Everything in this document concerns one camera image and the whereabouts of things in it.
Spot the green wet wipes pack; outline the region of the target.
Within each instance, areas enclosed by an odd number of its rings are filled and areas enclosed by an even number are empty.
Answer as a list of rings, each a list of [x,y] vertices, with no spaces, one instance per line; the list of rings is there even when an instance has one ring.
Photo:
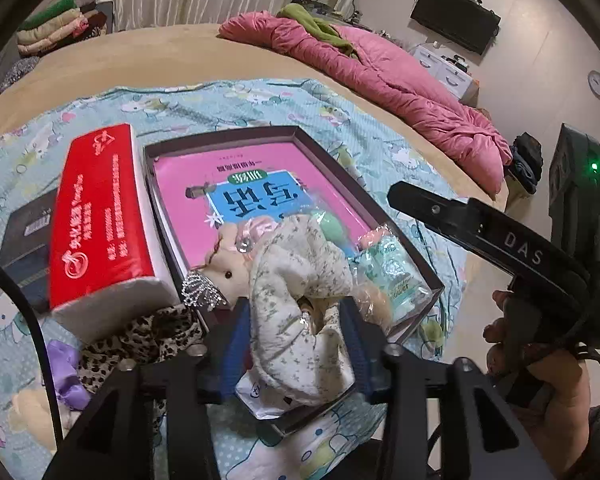
[[[431,288],[393,234],[384,234],[378,242],[362,249],[354,265],[387,295],[393,323],[416,315],[432,297]]]

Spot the salmon pink sponge pack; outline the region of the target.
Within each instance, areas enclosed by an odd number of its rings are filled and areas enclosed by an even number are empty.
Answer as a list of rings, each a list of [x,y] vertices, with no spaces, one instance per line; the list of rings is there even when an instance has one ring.
[[[385,236],[393,234],[393,230],[386,224],[382,224],[375,229],[372,229],[358,238],[356,246],[359,250],[366,250],[378,244]]]

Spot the green garment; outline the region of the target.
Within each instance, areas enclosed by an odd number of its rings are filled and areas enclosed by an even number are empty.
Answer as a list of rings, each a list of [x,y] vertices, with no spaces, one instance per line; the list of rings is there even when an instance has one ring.
[[[298,22],[315,39],[330,44],[349,58],[358,58],[355,48],[340,36],[334,26],[321,18],[314,18],[301,4],[288,3],[278,11],[276,16]]]

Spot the light blue cartoon blanket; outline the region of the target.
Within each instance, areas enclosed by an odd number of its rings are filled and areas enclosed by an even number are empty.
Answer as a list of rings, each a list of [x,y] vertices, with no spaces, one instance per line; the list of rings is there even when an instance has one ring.
[[[391,128],[312,79],[213,81],[193,87],[117,88],[79,99],[0,136],[0,248],[8,217],[58,183],[69,145],[81,134],[126,122],[140,145],[233,128],[293,125],[332,155],[347,152],[378,203],[406,181],[445,197],[454,190]],[[50,452],[10,430],[12,397],[33,387],[38,359],[26,324],[0,291],[0,460],[17,479],[40,478]],[[223,478],[318,479],[367,441],[385,418],[380,406],[351,396],[336,408],[267,446],[237,400],[210,408],[212,438]]]

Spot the beige plush doll pink dress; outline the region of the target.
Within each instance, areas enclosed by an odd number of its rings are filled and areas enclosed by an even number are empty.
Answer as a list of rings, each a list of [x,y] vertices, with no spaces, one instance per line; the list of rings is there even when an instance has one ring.
[[[253,260],[278,225],[270,216],[223,223],[204,262],[186,275],[183,304],[204,312],[233,310],[240,297],[250,295]]]

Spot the red white tissue pack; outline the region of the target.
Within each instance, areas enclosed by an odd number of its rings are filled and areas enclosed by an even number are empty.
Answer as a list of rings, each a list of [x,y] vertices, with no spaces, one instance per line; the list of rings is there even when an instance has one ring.
[[[78,136],[50,237],[50,314],[83,342],[178,303],[128,124]]]

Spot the orange sponge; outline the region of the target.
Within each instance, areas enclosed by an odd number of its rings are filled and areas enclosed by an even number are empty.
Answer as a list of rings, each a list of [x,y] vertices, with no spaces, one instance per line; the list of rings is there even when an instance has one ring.
[[[358,305],[363,320],[378,325],[385,334],[388,334],[392,326],[388,296],[375,284],[366,282],[353,287],[352,297]]]

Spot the dark navy small box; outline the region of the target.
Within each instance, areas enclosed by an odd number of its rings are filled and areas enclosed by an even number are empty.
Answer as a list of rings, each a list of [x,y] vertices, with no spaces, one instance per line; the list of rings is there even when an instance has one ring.
[[[0,249],[0,266],[38,313],[50,310],[50,237],[56,195],[53,188],[15,210]]]

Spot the cream plush bear purple bow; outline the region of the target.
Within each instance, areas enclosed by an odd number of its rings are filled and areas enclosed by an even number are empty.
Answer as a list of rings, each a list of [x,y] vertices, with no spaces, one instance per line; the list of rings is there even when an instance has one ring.
[[[79,351],[56,339],[46,344],[58,402],[62,435],[65,437],[91,401],[78,377]],[[50,404],[38,374],[34,387],[23,388],[12,397],[7,412],[9,428],[15,434],[26,432],[36,443],[54,454],[57,450]]]

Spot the floral white cloth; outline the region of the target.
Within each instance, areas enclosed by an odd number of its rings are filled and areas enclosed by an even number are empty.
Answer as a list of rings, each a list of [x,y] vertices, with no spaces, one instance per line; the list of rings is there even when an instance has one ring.
[[[353,278],[343,251],[308,214],[265,237],[250,272],[250,351],[269,387],[304,405],[336,400],[353,384],[338,302]]]

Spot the white drawer cabinet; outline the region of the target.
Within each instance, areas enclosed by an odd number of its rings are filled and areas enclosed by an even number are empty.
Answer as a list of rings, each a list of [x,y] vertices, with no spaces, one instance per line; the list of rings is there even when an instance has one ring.
[[[410,53],[457,101],[473,107],[478,105],[479,83],[470,73],[443,54],[434,53],[424,46],[416,46]]]

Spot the round wall clock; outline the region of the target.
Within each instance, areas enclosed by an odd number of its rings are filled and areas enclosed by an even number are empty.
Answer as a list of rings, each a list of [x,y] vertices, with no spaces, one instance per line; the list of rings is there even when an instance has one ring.
[[[588,73],[588,88],[600,100],[600,72],[598,70],[591,70]]]

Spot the dark shallow box tray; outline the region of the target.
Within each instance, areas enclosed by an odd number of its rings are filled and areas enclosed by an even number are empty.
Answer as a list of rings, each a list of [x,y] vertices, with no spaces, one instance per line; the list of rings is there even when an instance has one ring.
[[[309,155],[312,162],[316,162],[318,166],[332,172],[341,188],[346,191],[346,195],[352,198],[355,206],[360,208],[363,217],[370,222],[370,229],[368,231],[382,224],[386,224],[392,230],[397,228],[388,214],[367,194],[362,185],[344,169],[340,162],[337,162],[331,154],[327,153],[320,144],[299,127],[277,126],[233,129],[194,134],[193,136],[183,136],[182,138],[161,141],[146,146],[144,156],[149,196],[157,219],[162,246],[166,251],[166,261],[168,262],[175,284],[182,284],[191,268],[184,271],[178,266],[178,262],[176,261],[176,255],[169,240],[171,231],[162,216],[161,200],[157,191],[157,182],[154,177],[154,163],[152,160],[160,155],[198,153],[222,150],[222,148],[239,148],[245,145],[258,145],[280,141],[294,142],[304,154]],[[343,235],[347,242],[344,252],[346,255],[352,256],[355,243],[363,234],[355,240],[350,240],[343,229]]]

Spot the pink children's book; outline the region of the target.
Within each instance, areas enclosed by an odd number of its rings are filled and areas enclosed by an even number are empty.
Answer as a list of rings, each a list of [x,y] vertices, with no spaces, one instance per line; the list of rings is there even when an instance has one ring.
[[[279,221],[315,206],[337,217],[350,240],[370,229],[332,172],[291,141],[160,155],[152,162],[170,244],[184,271],[204,261],[227,222],[264,214]]]

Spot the leopard print cloth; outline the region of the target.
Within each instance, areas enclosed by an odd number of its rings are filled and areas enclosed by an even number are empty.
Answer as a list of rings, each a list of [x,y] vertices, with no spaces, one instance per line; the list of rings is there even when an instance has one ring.
[[[202,327],[192,310],[182,304],[165,307],[83,347],[78,377],[86,391],[95,394],[120,361],[162,362],[201,341]]]

